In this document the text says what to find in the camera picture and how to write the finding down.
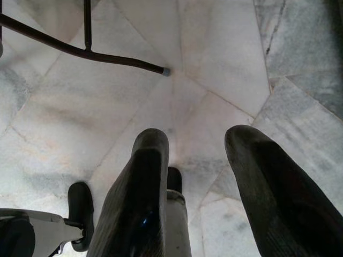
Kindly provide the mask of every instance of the floor crack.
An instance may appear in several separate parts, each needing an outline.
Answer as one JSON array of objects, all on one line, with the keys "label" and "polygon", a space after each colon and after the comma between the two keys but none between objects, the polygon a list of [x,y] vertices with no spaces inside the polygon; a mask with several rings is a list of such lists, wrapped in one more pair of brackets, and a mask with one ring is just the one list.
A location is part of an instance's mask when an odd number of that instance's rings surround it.
[{"label": "floor crack", "polygon": [[278,23],[277,23],[277,25],[275,26],[275,28],[274,28],[274,30],[273,30],[272,36],[270,37],[270,41],[269,41],[269,44],[268,44],[268,48],[267,48],[267,50],[266,50],[266,56],[267,56],[267,55],[269,54],[269,52],[270,52],[270,48],[271,48],[271,46],[272,46],[272,41],[273,41],[274,35],[275,35],[275,33],[278,31],[278,29],[279,29],[279,26],[280,26],[280,23],[281,23],[281,18],[282,18],[282,15],[283,15],[283,13],[284,13],[285,6],[286,6],[286,0],[283,1],[282,6],[281,6],[281,8],[280,8]]},{"label": "floor crack", "polygon": [[27,138],[23,135],[23,134],[21,134],[18,130],[16,130],[13,126],[11,126],[11,128],[14,130],[14,132],[16,132],[16,134],[18,135],[18,136],[20,136],[26,143],[29,143],[28,142],[28,140],[27,140]]}]

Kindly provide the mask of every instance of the marble tile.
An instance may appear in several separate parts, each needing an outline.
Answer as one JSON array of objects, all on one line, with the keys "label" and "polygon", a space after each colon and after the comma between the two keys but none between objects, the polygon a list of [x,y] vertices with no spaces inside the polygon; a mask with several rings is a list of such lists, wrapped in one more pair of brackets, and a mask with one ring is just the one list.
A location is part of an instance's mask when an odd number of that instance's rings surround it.
[{"label": "marble tile", "polygon": [[6,42],[0,61],[0,137],[23,107],[39,76]]},{"label": "marble tile", "polygon": [[178,0],[114,0],[129,22],[167,61],[182,69]]},{"label": "marble tile", "polygon": [[[259,8],[263,24],[275,24],[276,14],[270,14],[268,6]],[[269,77],[342,66],[343,27],[337,1],[288,0],[279,15],[266,56]]]},{"label": "marble tile", "polygon": [[13,128],[0,139],[0,151],[0,195],[6,207],[68,215],[68,188],[87,177],[70,158]]},{"label": "marble tile", "polygon": [[[126,53],[140,44],[135,49],[138,55],[159,59],[111,1],[99,3],[93,14],[94,28],[106,35],[99,44],[104,51]],[[104,20],[114,21],[113,26]],[[48,144],[63,153],[65,165],[77,166],[87,180],[161,78],[137,68],[62,54],[12,125],[28,142]]]},{"label": "marble tile", "polygon": [[182,20],[188,76],[256,116],[270,89],[252,0],[189,1]]},{"label": "marble tile", "polygon": [[260,256],[240,201],[225,198],[201,207],[206,257]]},{"label": "marble tile", "polygon": [[254,126],[276,141],[343,213],[343,123],[288,79],[272,80],[274,94]]},{"label": "marble tile", "polygon": [[200,211],[196,213],[193,220],[188,224],[188,234],[192,256],[205,257]]},{"label": "marble tile", "polygon": [[108,190],[131,157],[137,135],[150,127],[164,131],[169,140],[169,163],[175,164],[180,127],[205,94],[203,88],[180,73],[159,81],[90,180],[96,220]]},{"label": "marble tile", "polygon": [[[44,29],[15,1],[3,2],[3,13],[11,18],[44,32]],[[12,30],[3,28],[3,40],[25,59],[40,75],[45,75],[60,55],[60,51],[32,40]]]},{"label": "marble tile", "polygon": [[224,199],[225,196],[222,194],[217,194],[209,190],[209,192],[206,194],[205,198],[202,201],[202,206],[209,204],[210,202],[215,202],[221,199]]},{"label": "marble tile", "polygon": [[[94,8],[99,0],[92,0]],[[69,42],[84,22],[82,0],[15,0],[47,34]]]},{"label": "marble tile", "polygon": [[267,55],[281,22],[286,0],[254,0],[254,3],[264,54]]},{"label": "marble tile", "polygon": [[229,169],[224,149],[227,129],[249,124],[252,118],[208,93],[195,109],[177,138],[177,163],[183,175],[183,194],[192,219],[217,176]]},{"label": "marble tile", "polygon": [[317,71],[287,77],[297,87],[343,119],[343,69]]},{"label": "marble tile", "polygon": [[223,195],[225,197],[230,197],[236,200],[241,199],[236,178],[231,167],[223,170],[221,174],[219,174],[218,178],[211,186],[210,192]]}]

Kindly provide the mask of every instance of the gray marble tile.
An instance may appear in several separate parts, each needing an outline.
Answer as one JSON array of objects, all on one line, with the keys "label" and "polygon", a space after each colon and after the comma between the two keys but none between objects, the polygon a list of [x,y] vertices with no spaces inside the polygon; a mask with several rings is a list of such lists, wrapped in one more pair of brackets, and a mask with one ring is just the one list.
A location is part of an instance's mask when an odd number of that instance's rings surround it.
[{"label": "gray marble tile", "polygon": [[258,7],[262,35],[271,34],[269,24],[274,27],[266,49],[269,77],[342,66],[343,27],[337,1],[287,0],[280,9],[279,22],[278,10],[269,8]]},{"label": "gray marble tile", "polygon": [[225,198],[201,207],[206,257],[260,256],[242,202]]},{"label": "gray marble tile", "polygon": [[287,78],[343,119],[343,69],[317,71]]},{"label": "gray marble tile", "polygon": [[254,0],[264,54],[270,51],[274,33],[281,22],[286,0]]},{"label": "gray marble tile", "polygon": [[182,47],[189,77],[258,114],[270,89],[252,0],[188,1]]},{"label": "gray marble tile", "polygon": [[223,143],[226,130],[251,121],[247,114],[208,93],[180,129],[176,166],[183,175],[183,194],[189,219],[196,213],[217,176],[223,170],[229,170]]},{"label": "gray marble tile", "polygon": [[[92,0],[94,8],[99,0]],[[84,22],[82,0],[16,0],[50,36],[69,42]]]},{"label": "gray marble tile", "polygon": [[39,76],[6,42],[0,60],[0,137],[23,107]]},{"label": "gray marble tile", "polygon": [[25,79],[11,69],[0,70],[0,136],[26,102],[29,91]]},{"label": "gray marble tile", "polygon": [[276,141],[343,213],[343,123],[288,79],[275,79],[274,94],[254,126]]}]

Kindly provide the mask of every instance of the black metal rod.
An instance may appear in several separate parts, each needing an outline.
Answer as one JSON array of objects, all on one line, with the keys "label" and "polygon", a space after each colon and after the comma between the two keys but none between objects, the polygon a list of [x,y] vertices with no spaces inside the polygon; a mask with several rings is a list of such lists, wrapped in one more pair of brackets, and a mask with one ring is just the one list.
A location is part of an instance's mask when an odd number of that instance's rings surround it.
[{"label": "black metal rod", "polygon": [[92,47],[92,16],[91,0],[84,0],[84,18],[85,18],[85,46],[90,51]]},{"label": "black metal rod", "polygon": [[0,14],[0,26],[4,26],[5,28],[11,29],[22,35],[28,36],[31,39],[47,44],[48,46],[51,46],[57,50],[66,52],[67,54],[75,55],[77,57],[81,57],[84,59],[89,59],[89,60],[104,62],[104,63],[114,63],[114,64],[138,67],[144,70],[163,74],[165,76],[168,76],[170,74],[169,68],[160,67],[151,63],[141,61],[141,60],[121,57],[121,56],[99,54],[96,52],[91,52],[91,51],[87,51],[84,49],[71,46],[47,34],[37,31],[36,29],[33,29],[23,23],[20,23],[17,20],[14,20],[4,14]]}]

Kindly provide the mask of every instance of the black wheel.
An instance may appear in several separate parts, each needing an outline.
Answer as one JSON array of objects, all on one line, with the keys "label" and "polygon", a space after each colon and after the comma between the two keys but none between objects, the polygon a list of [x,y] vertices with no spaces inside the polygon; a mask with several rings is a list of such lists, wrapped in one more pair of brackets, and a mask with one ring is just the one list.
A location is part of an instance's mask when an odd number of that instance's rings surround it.
[{"label": "black wheel", "polygon": [[182,194],[181,172],[175,167],[168,168],[167,189],[175,190]]},{"label": "black wheel", "polygon": [[84,182],[72,184],[68,190],[69,221],[78,222],[83,225],[84,237],[72,241],[71,245],[77,252],[88,250],[93,233],[93,200],[89,187]]}]

